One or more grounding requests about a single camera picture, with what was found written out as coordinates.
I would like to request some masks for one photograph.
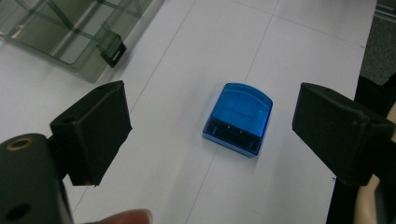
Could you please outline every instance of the person's hand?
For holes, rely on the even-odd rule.
[[[107,217],[92,224],[151,224],[152,214],[147,209],[130,210]]]

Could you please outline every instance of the clear plastic container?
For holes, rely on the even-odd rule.
[[[129,33],[136,33],[137,41],[162,2],[0,1],[0,36],[94,82],[107,65],[118,62]]]
[[[261,91],[228,83],[204,127],[203,137],[247,157],[259,154],[273,102]]]

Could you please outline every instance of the white tabletop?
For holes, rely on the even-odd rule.
[[[135,208],[150,209],[156,224],[325,223],[334,175],[291,130],[292,116],[301,82],[353,98],[375,3],[165,0],[95,84],[1,43],[0,140],[50,136],[57,115],[121,79],[134,129],[100,186],[64,180],[76,223]],[[274,101],[256,158],[202,138],[228,82]]]

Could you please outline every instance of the blue translucent container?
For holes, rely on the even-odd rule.
[[[228,83],[204,127],[203,137],[247,157],[259,154],[273,102],[261,91]]]

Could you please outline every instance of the black clip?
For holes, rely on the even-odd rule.
[[[112,68],[116,66],[126,50],[126,47],[121,40],[121,36],[111,31],[106,34],[98,45],[98,48],[101,51],[102,58]]]

